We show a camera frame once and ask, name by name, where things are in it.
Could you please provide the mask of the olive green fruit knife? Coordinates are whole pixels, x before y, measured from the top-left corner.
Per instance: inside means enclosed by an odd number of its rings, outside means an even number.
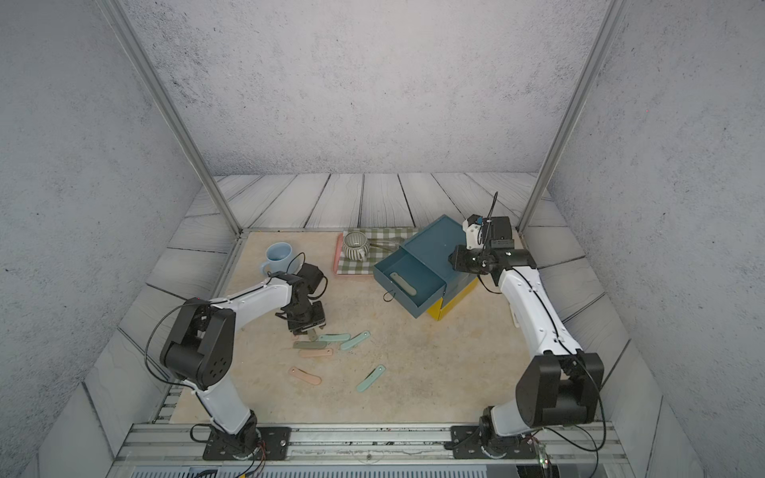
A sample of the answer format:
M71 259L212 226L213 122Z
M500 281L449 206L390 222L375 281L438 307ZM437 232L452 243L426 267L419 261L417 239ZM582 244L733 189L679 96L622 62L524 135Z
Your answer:
M416 294L418 294L418 291L416 288L414 288L404 277L400 276L400 274L394 272L390 274L390 280L392 282L395 282L398 285L398 288L402 289L408 296L414 297Z
M328 347L328 344L326 342L322 341L316 341L316 342L294 342L293 348L297 350L324 350Z

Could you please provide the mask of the teal drawer cabinet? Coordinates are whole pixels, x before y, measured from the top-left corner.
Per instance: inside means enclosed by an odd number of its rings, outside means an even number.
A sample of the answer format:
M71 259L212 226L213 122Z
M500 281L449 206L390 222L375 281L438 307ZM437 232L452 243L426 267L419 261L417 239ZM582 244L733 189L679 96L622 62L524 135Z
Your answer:
M406 255L398 275L416 291L408 294L414 304L412 316L419 317L439 299L448 304L472 282L473 275L456 271L449 260L464 244L461 224L442 215L402 245Z

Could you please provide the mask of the teal top drawer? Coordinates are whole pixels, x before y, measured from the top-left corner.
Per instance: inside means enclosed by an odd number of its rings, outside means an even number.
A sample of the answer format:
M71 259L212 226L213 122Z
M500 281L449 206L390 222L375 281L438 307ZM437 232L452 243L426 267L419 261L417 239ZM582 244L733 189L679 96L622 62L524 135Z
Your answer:
M400 248L374 265L373 276L384 288L384 298L398 302L419 318L443 296L446 282L414 255Z

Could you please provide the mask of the yellow bottom drawer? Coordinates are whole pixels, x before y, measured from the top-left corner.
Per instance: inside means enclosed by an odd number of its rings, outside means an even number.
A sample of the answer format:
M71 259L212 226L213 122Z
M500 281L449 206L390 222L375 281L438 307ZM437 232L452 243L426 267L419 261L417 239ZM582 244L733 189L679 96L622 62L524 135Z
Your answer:
M445 293L441 299L438 299L426 311L430 318L436 321L444 319L467 295L476 287L478 279L475 275L469 275L460 284Z

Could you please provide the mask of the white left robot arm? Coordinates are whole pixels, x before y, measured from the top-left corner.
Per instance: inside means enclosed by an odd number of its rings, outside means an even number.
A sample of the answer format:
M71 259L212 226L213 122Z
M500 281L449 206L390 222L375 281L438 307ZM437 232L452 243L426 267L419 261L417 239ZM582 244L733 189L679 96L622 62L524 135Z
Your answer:
M317 266L305 263L294 274L274 273L227 297L189 299L179 308L165 340L161 364L191 387L215 429L235 436L257 424L229 376L237 332L270 313L285 321L295 336L323 328L326 315L321 297L328 285Z

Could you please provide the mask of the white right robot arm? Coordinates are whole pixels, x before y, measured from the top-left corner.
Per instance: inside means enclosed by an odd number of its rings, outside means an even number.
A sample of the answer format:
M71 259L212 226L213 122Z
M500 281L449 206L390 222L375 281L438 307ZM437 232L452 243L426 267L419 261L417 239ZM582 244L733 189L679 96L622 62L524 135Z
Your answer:
M513 400L488 408L485 440L604 419L603 361L598 354L587 353L564 326L533 256L516 247L509 218L474 214L462 229L466 243L455 247L449 263L457 272L492 278L509 303L531 356Z

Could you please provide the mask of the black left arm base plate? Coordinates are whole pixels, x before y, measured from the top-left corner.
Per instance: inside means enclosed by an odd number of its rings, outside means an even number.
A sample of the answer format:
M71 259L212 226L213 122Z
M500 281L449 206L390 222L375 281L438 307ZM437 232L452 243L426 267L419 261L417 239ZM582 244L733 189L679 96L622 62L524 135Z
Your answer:
M292 428L288 426L257 426L229 435L210 427L202 454L204 461L284 461L287 458Z

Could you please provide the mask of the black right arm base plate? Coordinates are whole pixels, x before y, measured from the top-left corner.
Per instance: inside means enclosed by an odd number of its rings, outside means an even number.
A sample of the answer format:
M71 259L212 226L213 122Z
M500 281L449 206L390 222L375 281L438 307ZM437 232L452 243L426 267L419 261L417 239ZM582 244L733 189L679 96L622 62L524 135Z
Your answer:
M481 430L478 425L455 425L449 432L450 439L443 447L457 460L537 458L534 446L522 437L499 437L491 431Z

